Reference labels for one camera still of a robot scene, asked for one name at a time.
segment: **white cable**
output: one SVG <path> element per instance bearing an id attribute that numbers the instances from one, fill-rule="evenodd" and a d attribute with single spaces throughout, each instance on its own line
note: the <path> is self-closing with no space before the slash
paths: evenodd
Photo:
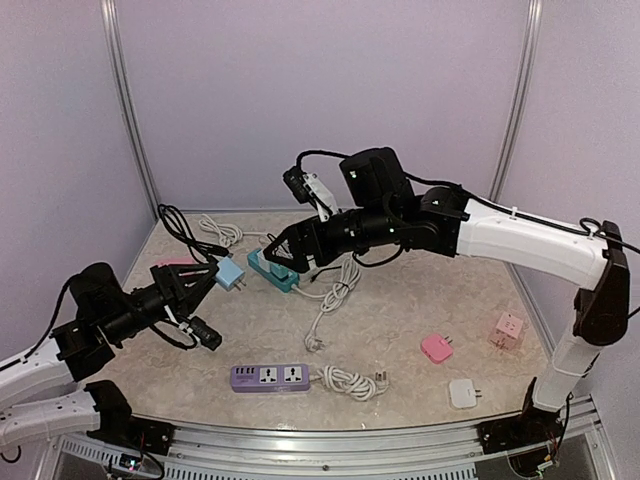
<path id="1" fill-rule="evenodd" d="M 340 306 L 344 302 L 344 299 L 347 298 L 349 293 L 355 288 L 356 284 L 360 280 L 360 276 L 360 267 L 349 255 L 342 262 L 342 267 L 340 268 L 340 279 L 334 282 L 334 284 L 331 286 L 331 290 L 329 290 L 327 293 L 315 295 L 312 293 L 307 293 L 295 285 L 293 286 L 293 289 L 300 295 L 311 298 L 313 300 L 322 299 L 320 312 L 311 324 L 311 328 L 304 338 L 304 345 L 305 347 L 307 347 L 307 350 L 309 352 L 317 352 L 318 350 L 324 348 L 324 343 L 316 335 L 316 330 L 318 329 L 320 319 L 325 313 L 331 313 L 340 308 Z"/>
<path id="2" fill-rule="evenodd" d="M 309 380 L 322 381 L 329 390 L 349 395 L 357 402 L 366 402 L 377 395 L 382 395 L 389 388 L 387 372 L 376 373 L 376 379 L 365 377 L 359 373 L 345 372 L 332 365 L 327 365 L 311 375 Z"/>
<path id="3" fill-rule="evenodd" d="M 264 237 L 268 241 L 268 232 L 244 232 L 240 227 L 233 223 L 218 223 L 206 214 L 202 215 L 198 224 L 200 225 L 200 230 L 217 235 L 218 243 L 224 248 L 229 248 L 230 246 L 235 245 L 242 240 L 242 237 L 245 235 Z"/>

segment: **wall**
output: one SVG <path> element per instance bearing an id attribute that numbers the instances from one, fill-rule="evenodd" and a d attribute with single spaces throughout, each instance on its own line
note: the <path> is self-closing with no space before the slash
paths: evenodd
<path id="1" fill-rule="evenodd" d="M 640 244 L 640 4 L 545 2 L 534 74 L 501 203 L 552 218 L 617 222 Z M 632 273 L 638 256 L 627 252 Z M 556 339 L 575 288 L 521 270 Z M 632 305 L 640 303 L 634 282 Z M 613 443 L 621 478 L 640 469 L 640 318 L 605 350 L 586 387 Z"/>
<path id="2" fill-rule="evenodd" d="M 44 331 L 64 281 L 110 262 L 120 278 L 152 218 L 120 117 L 100 4 L 0 9 L 0 358 Z M 61 320 L 73 314 L 67 300 Z M 0 478 L 29 478 L 35 449 Z"/>
<path id="3" fill-rule="evenodd" d="M 300 151 L 383 145 L 407 171 L 488 193 L 527 3 L 118 2 L 163 200 L 295 207 L 281 176 Z M 308 167 L 351 203 L 336 160 Z"/>

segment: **table surface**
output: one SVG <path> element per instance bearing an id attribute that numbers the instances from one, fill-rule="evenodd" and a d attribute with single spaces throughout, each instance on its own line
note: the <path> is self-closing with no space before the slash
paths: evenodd
<path id="1" fill-rule="evenodd" d="M 216 214 L 245 231 L 279 233 L 309 213 Z M 198 238 L 215 237 L 198 228 L 200 215 L 187 215 Z M 496 261 L 427 252 L 409 252 L 379 268 L 363 269 L 362 279 L 345 304 L 326 315 L 318 335 L 326 348 L 306 351 L 303 338 L 319 302 L 283 294 L 247 267 L 247 253 L 260 246 L 247 236 L 231 248 L 246 268 L 247 287 L 225 292 L 216 286 L 196 314 L 223 336 L 215 352 L 182 351 L 144 331 L 124 344 L 115 360 L 91 380 L 113 380 L 134 413 L 209 425 L 291 429 L 360 430 L 431 425 L 470 420 L 518 410 L 532 377 L 547 359 L 522 300 L 505 266 Z M 373 261 L 395 247 L 374 249 Z M 159 261 L 184 258 L 187 248 L 156 225 L 137 259 L 125 290 L 151 282 L 149 268 Z M 339 273 L 327 272 L 311 293 L 327 291 Z M 502 312 L 525 321 L 524 340 L 516 351 L 492 346 L 488 337 Z M 453 356 L 435 365 L 420 350 L 430 333 L 449 336 Z M 360 403 L 313 383 L 306 393 L 237 394 L 230 369 L 241 364 L 306 363 L 312 369 L 335 365 L 373 374 L 386 370 L 389 390 Z M 470 378 L 482 391 L 478 406 L 456 410 L 448 385 Z"/>

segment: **light blue power adapter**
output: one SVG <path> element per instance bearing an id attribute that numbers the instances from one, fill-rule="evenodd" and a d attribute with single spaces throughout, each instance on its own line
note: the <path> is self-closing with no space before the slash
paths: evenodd
<path id="1" fill-rule="evenodd" d="M 231 258 L 224 257 L 218 262 L 216 282 L 228 292 L 242 280 L 244 274 L 244 270 L 236 265 Z"/>

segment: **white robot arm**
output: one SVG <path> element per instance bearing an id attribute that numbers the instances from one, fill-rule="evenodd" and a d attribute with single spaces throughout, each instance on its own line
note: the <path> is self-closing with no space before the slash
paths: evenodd
<path id="1" fill-rule="evenodd" d="M 301 160 L 318 153 L 323 152 L 303 152 L 296 166 L 284 174 L 301 203 L 313 197 Z M 636 247 L 624 243 L 611 222 L 562 223 L 494 204 L 451 182 L 405 173 L 388 147 L 352 156 L 328 153 L 343 159 L 340 169 L 360 208 L 287 227 L 265 249 L 265 257 L 306 272 L 309 261 L 321 267 L 352 252 L 356 262 L 367 266 L 358 255 L 370 247 L 396 244 L 398 254 L 426 250 L 450 257 L 492 258 L 577 285 L 576 321 L 567 328 L 547 370 L 531 383 L 523 412 L 498 424 L 487 422 L 479 432 L 487 453 L 545 441 L 550 433 L 557 436 L 558 412 L 571 390 L 602 348 L 626 333 L 630 276 L 623 247 L 637 251 Z M 434 188 L 415 195 L 410 180 Z"/>

